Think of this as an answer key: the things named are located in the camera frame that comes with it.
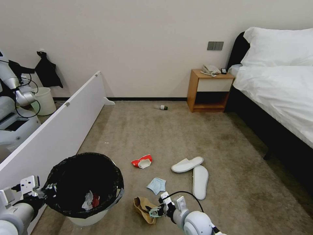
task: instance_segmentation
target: baseboard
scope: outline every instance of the baseboard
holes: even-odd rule
[[[111,101],[187,101],[186,97],[107,97]]]
[[[53,97],[54,101],[67,101],[69,97]]]

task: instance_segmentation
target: beige carpet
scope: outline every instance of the beige carpet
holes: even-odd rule
[[[165,104],[169,110],[154,107]],[[206,198],[201,201],[213,223],[228,235],[313,234],[312,198],[273,158],[267,148],[233,113],[190,113],[186,102],[116,102],[105,106],[79,152],[99,152],[121,169],[125,194],[98,223],[79,227],[47,208],[32,235],[42,234],[184,234],[169,218],[148,225],[133,207],[144,196],[157,204],[146,188],[154,178],[167,180],[169,193],[192,192],[192,171],[173,173],[171,165],[202,156],[209,171]],[[146,169],[130,161],[151,154]],[[185,195],[187,206],[199,210]]]

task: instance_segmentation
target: white telephone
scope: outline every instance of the white telephone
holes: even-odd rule
[[[212,77],[216,77],[216,74],[220,74],[221,71],[214,65],[202,65],[201,73],[211,75]]]

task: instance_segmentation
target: white slipper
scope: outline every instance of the white slipper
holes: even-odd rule
[[[185,158],[184,160],[181,160],[179,163],[172,165],[171,169],[174,172],[182,173],[191,170],[192,168],[200,165],[201,163],[203,163],[202,157],[195,157],[191,160]]]
[[[209,179],[209,172],[204,166],[196,166],[193,169],[192,193],[197,199],[203,200],[206,195],[206,185]]]

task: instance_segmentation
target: white wall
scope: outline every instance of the white wall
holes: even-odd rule
[[[0,6],[0,48],[34,67],[44,48],[69,97],[95,71],[108,97],[186,97],[191,68],[224,67],[250,26],[312,27],[311,0],[10,0]],[[207,51],[208,41],[224,41]]]

